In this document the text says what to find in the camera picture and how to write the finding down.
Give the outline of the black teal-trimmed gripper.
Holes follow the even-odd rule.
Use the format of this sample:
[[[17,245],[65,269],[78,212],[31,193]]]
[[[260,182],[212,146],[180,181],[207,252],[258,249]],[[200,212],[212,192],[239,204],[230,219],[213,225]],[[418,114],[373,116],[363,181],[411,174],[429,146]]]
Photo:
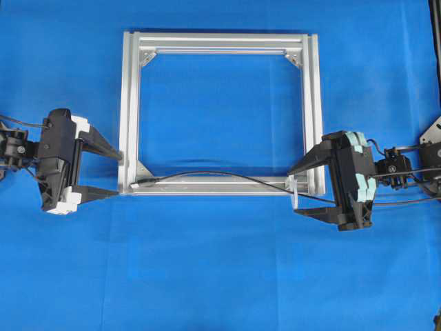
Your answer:
[[[373,200],[376,195],[376,168],[371,148],[361,132],[339,131],[322,136],[288,175],[329,166],[329,174],[338,208],[296,209],[296,214],[325,223],[337,224],[339,231],[371,227]]]

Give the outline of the black white-railed gripper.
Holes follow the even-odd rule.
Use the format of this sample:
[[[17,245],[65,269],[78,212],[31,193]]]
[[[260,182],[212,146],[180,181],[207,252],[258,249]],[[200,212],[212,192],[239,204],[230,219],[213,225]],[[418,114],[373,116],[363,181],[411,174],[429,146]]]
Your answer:
[[[81,203],[118,196],[118,191],[77,184],[82,149],[121,161],[113,148],[87,119],[73,117],[67,108],[52,110],[43,121],[37,148],[36,177],[44,212],[67,215]]]

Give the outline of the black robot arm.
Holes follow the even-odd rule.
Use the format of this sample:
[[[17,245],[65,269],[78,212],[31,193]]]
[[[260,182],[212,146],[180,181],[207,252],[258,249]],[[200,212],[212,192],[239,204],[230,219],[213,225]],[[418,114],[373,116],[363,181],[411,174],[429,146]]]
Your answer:
[[[407,188],[412,178],[429,198],[440,199],[440,143],[390,148],[374,161],[369,140],[361,132],[327,134],[289,174],[327,166],[334,193],[333,207],[297,209],[296,213],[338,226],[340,231],[369,228],[379,185]]]
[[[42,124],[25,123],[11,117],[2,120],[40,128],[39,141],[28,139],[28,131],[1,123],[1,178],[7,171],[26,170],[37,182],[44,212],[66,215],[79,205],[115,197],[113,190],[78,184],[81,153],[89,152],[122,160],[86,118],[71,115],[67,108],[52,110]]]

